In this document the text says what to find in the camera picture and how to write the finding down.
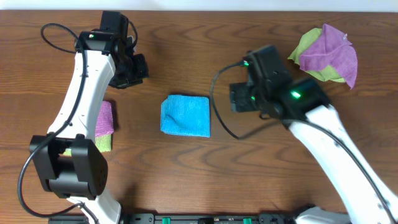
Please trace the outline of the blue microfiber cloth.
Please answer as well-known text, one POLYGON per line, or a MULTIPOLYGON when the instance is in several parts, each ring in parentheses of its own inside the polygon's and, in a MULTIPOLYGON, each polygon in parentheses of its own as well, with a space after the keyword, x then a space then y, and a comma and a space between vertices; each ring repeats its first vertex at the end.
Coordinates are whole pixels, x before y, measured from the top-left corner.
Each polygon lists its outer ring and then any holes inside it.
POLYGON ((210 124, 205 96, 169 95, 161 104, 160 130, 165 134, 209 138, 210 124))

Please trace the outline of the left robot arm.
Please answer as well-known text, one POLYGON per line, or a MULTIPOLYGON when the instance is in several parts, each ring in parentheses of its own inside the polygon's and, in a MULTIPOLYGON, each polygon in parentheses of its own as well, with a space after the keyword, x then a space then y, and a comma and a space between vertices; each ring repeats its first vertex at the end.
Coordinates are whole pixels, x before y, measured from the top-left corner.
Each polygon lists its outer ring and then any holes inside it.
POLYGON ((127 88, 148 76, 137 40, 124 31, 82 32, 62 107, 45 136, 33 136, 28 162, 42 188, 66 199, 89 223, 119 223, 121 204, 106 188, 108 164, 95 146, 98 115, 107 87, 127 88))

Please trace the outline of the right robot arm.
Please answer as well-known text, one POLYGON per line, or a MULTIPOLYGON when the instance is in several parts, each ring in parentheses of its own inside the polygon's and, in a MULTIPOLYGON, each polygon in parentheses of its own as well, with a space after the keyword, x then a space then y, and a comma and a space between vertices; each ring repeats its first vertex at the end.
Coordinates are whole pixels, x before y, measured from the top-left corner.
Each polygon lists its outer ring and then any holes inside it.
POLYGON ((348 212, 312 208, 301 213, 296 223, 397 223, 397 196, 363 157, 315 80, 278 88, 234 83, 229 90, 233 111, 261 111, 278 119, 310 151, 348 212))

